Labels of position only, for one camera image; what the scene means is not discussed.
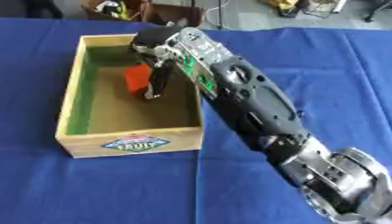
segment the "floor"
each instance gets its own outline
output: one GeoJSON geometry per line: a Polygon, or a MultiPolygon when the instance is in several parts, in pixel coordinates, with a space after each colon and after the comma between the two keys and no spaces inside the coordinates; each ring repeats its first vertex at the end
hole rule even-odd
{"type": "MultiPolygon", "coordinates": [[[[373,23],[366,23],[363,18],[369,9],[374,7],[369,1],[349,0],[340,14],[328,18],[319,18],[300,13],[296,18],[282,18],[275,9],[257,0],[222,0],[230,3],[223,8],[224,25],[231,30],[261,30],[280,27],[325,27],[348,29],[392,29],[392,10],[380,12],[373,23]]],[[[68,18],[84,18],[80,0],[54,0],[68,18]]],[[[160,4],[189,4],[190,0],[153,0],[160,4]]],[[[199,7],[211,9],[216,7],[218,0],[196,0],[199,7]]],[[[211,10],[202,25],[205,29],[216,29],[217,10],[211,10]]]]}

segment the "robotic arm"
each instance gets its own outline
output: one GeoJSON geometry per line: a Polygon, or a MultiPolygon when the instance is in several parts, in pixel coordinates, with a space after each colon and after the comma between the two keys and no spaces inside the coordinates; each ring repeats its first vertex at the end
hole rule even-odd
{"type": "Polygon", "coordinates": [[[331,153],[300,122],[273,82],[196,28],[140,31],[131,48],[153,67],[146,99],[159,97],[179,67],[226,124],[276,170],[320,215],[336,223],[392,223],[388,170],[363,151],[331,153]]]}

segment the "wooden crate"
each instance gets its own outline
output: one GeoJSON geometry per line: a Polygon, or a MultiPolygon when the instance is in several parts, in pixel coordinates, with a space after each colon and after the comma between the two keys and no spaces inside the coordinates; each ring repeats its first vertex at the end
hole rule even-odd
{"type": "MultiPolygon", "coordinates": [[[[123,19],[121,18],[111,17],[95,10],[95,7],[103,1],[104,0],[81,0],[80,6],[86,12],[88,18],[122,21],[123,19]]],[[[125,0],[124,2],[129,9],[129,16],[131,17],[131,21],[142,21],[140,17],[136,16],[139,11],[138,6],[140,5],[141,1],[125,0]]],[[[181,18],[186,18],[189,22],[189,26],[198,27],[201,25],[203,20],[204,10],[200,7],[189,7],[162,3],[154,3],[152,6],[154,11],[166,22],[172,21],[176,23],[181,18]]]]}
{"type": "Polygon", "coordinates": [[[128,51],[133,35],[82,36],[56,138],[74,158],[201,147],[200,96],[182,73],[164,97],[141,101],[127,90],[123,69],[139,62],[128,51]]]}

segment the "chair leg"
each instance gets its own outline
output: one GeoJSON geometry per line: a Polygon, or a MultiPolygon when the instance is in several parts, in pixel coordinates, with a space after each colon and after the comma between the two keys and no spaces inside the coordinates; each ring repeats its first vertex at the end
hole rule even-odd
{"type": "Polygon", "coordinates": [[[392,0],[388,0],[385,3],[381,4],[380,6],[378,6],[374,10],[372,10],[367,17],[365,17],[365,21],[368,22],[368,23],[371,23],[371,22],[375,21],[375,14],[378,11],[381,11],[381,10],[383,10],[385,8],[388,8],[391,5],[392,5],[392,0]]]}

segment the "blue tablecloth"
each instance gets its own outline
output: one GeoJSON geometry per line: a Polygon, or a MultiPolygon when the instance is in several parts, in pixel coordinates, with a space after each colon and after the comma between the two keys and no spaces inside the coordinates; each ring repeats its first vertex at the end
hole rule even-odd
{"type": "MultiPolygon", "coordinates": [[[[79,36],[145,26],[0,19],[0,223],[326,223],[206,104],[201,151],[65,153],[54,131],[79,36]]],[[[208,33],[275,81],[328,147],[358,147],[391,170],[392,31],[208,33]]]]}

